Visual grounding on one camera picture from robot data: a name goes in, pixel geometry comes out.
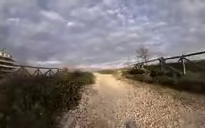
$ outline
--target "vegetation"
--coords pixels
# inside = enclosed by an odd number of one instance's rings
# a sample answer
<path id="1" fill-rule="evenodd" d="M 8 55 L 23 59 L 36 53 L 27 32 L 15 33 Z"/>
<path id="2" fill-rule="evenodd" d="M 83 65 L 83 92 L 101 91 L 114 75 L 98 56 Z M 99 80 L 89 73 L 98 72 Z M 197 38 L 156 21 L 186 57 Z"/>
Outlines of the vegetation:
<path id="1" fill-rule="evenodd" d="M 131 69 L 123 75 L 129 79 L 159 84 L 180 91 L 205 93 L 205 74 L 202 72 L 188 71 L 186 75 L 178 76 L 173 72 L 148 69 Z"/>
<path id="2" fill-rule="evenodd" d="M 114 74 L 117 72 L 117 69 L 105 69 L 105 70 L 100 70 L 98 73 L 101 74 Z"/>
<path id="3" fill-rule="evenodd" d="M 0 79 L 0 127 L 57 127 L 58 117 L 74 109 L 84 86 L 93 82 L 93 74 L 81 71 Z"/>

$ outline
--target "building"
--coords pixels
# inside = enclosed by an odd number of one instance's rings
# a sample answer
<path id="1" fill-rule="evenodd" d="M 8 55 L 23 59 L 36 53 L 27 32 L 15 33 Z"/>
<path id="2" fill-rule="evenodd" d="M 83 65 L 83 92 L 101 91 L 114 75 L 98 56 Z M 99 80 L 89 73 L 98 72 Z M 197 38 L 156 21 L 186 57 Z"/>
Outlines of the building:
<path id="1" fill-rule="evenodd" d="M 4 49 L 0 50 L 0 74 L 9 73 L 16 69 L 12 55 L 7 54 Z"/>

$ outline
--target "sky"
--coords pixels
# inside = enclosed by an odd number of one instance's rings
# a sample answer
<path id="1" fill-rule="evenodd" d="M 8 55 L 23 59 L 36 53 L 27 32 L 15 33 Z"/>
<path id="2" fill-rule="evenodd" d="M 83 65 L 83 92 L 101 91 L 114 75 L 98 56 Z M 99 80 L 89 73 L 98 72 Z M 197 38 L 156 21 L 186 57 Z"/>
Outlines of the sky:
<path id="1" fill-rule="evenodd" d="M 20 64 L 117 66 L 205 50 L 205 0 L 0 0 L 0 48 Z"/>

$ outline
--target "tree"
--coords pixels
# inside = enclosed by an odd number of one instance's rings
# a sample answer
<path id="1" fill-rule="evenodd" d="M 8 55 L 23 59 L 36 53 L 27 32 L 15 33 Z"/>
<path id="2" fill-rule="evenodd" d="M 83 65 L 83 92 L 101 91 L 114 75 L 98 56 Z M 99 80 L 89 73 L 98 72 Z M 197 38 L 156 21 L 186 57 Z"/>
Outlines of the tree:
<path id="1" fill-rule="evenodd" d="M 149 60 L 149 49 L 145 46 L 141 46 L 136 50 L 136 57 L 138 59 L 142 59 L 143 62 L 146 62 Z"/>

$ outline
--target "dirt road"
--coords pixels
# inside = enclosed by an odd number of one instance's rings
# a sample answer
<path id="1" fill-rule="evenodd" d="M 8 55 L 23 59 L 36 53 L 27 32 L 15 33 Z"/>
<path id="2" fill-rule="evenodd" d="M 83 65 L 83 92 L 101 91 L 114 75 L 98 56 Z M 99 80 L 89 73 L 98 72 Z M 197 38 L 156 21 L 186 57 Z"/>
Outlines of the dirt road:
<path id="1" fill-rule="evenodd" d="M 79 107 L 64 116 L 64 128 L 205 128 L 203 96 L 179 93 L 174 98 L 149 85 L 95 76 Z"/>

